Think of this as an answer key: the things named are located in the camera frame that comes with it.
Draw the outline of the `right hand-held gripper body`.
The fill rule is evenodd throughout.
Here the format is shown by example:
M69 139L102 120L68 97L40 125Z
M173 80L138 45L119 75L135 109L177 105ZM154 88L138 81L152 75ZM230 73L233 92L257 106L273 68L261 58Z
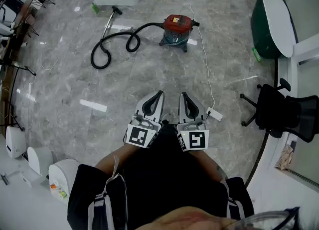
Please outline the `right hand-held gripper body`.
M206 129L205 121L177 124L176 129L183 152L208 148L209 131Z

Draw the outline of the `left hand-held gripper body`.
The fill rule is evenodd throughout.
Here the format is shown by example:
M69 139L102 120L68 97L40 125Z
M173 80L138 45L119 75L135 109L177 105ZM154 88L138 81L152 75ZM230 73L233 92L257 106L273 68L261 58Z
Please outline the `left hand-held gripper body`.
M149 148L161 128L160 123L134 114L124 135L124 142L140 148Z

